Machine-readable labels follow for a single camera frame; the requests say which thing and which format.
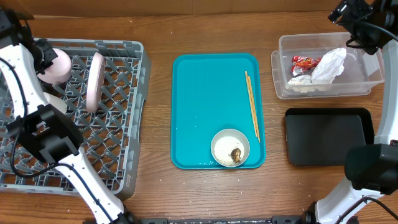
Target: blue tray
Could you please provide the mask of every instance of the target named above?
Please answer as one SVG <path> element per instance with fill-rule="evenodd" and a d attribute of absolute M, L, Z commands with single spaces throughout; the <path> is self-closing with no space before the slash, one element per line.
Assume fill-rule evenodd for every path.
<path fill-rule="evenodd" d="M 261 143 L 254 134 L 244 71 L 251 77 Z M 257 168 L 266 159 L 259 65 L 250 54 L 179 56 L 173 64 L 171 158 L 181 169 Z M 239 167 L 219 165 L 211 155 L 213 136 L 226 128 L 250 142 Z"/>

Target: wooden table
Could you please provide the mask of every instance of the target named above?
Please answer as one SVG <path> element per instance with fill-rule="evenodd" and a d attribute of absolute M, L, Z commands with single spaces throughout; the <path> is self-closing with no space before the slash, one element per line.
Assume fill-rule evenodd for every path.
<path fill-rule="evenodd" d="M 343 167 L 295 167 L 286 153 L 284 113 L 291 107 L 365 107 L 377 130 L 383 85 L 367 96 L 280 100 L 271 75 L 271 52 L 282 35 L 343 32 L 329 12 L 120 17 L 32 21 L 36 37 L 137 40 L 152 60 L 141 123 L 136 191 L 124 203 L 139 218 L 264 218 L 300 215 L 344 177 Z M 267 159 L 254 170 L 180 170 L 170 160 L 173 61 L 181 54 L 248 52 L 258 59 Z M 0 193 L 0 223 L 81 223 L 93 218 L 80 197 Z M 396 194 L 382 198 L 398 212 Z M 392 223 L 375 204 L 361 223 Z"/>

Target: gray dish rack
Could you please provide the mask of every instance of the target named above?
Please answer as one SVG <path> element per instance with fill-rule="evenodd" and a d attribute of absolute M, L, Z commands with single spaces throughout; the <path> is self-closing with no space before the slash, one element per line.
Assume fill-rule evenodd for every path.
<path fill-rule="evenodd" d="M 121 40 L 47 39 L 66 52 L 72 61 L 72 77 L 63 85 L 44 86 L 65 100 L 70 117 L 79 127 L 91 164 L 108 189 L 121 200 L 129 198 L 136 185 L 140 152 L 139 128 L 147 99 L 150 60 L 139 42 Z M 86 110 L 86 84 L 91 60 L 98 52 L 106 59 L 103 95 L 96 113 Z M 12 100 L 0 77 L 0 190 L 78 195 L 58 171 L 51 170 L 33 179 L 17 177 L 11 171 L 10 152 L 14 144 L 6 125 L 13 120 Z M 33 172 L 47 167 L 20 147 L 16 167 Z"/>

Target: clear plastic bin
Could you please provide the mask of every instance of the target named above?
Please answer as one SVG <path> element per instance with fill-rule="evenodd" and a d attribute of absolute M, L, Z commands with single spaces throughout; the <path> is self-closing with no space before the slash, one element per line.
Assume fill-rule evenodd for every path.
<path fill-rule="evenodd" d="M 316 98 L 332 96 L 367 95 L 371 88 L 384 82 L 384 64 L 381 51 L 368 55 L 361 49 L 346 47 L 350 33 L 285 35 L 279 39 L 279 51 L 271 55 L 272 77 L 276 95 L 280 99 Z M 327 52 L 344 47 L 347 56 L 344 71 L 332 84 L 289 85 L 294 55 L 319 58 Z M 305 75 L 311 75 L 313 69 Z"/>

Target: wooden chopstick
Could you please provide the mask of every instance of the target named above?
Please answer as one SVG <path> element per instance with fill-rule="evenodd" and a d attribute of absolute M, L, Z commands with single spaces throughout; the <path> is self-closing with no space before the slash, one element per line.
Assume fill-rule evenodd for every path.
<path fill-rule="evenodd" d="M 249 77 L 249 87 L 250 87 L 251 102 L 253 104 L 253 110 L 254 110 L 254 124 L 256 126 L 256 133 L 257 133 L 256 136 L 257 136 L 257 138 L 258 138 L 258 140 L 260 142 L 260 132 L 259 132 L 259 125 L 258 125 L 258 122 L 257 122 L 256 104 L 254 103 L 253 89 L 252 89 L 252 86 L 251 86 L 250 77 Z"/>
<path fill-rule="evenodd" d="M 260 140 L 260 137 L 258 136 L 257 126 L 256 126 L 256 117 L 254 115 L 256 112 L 256 108 L 254 106 L 254 101 L 252 100 L 253 95 L 252 95 L 252 89 L 251 89 L 251 81 L 250 81 L 250 77 L 248 76 L 248 72 L 245 71 L 244 74 L 246 76 L 246 85 L 248 86 L 248 95 L 249 95 L 249 102 L 250 102 L 251 118 L 253 120 L 254 134 Z"/>

